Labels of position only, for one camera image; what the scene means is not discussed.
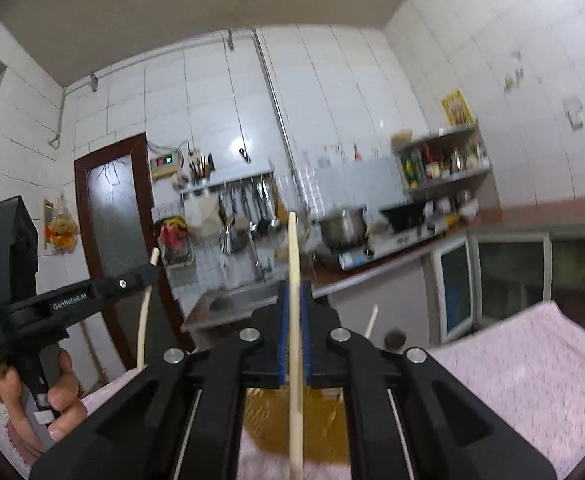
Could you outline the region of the person's left hand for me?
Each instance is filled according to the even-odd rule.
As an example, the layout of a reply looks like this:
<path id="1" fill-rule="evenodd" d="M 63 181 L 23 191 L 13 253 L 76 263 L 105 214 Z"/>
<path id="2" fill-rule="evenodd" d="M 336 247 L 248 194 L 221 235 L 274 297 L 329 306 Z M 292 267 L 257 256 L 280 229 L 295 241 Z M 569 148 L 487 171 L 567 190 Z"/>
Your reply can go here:
<path id="1" fill-rule="evenodd" d="M 69 353 L 61 349 L 58 353 L 58 381 L 47 390 L 47 402 L 59 416 L 47 427 L 50 440 L 59 442 L 86 419 L 87 411 L 79 398 L 80 382 L 74 375 Z M 26 456 L 38 458 L 46 447 L 35 433 L 21 405 L 22 382 L 13 367 L 0 371 L 0 399 L 7 410 L 12 440 L 15 447 Z"/>

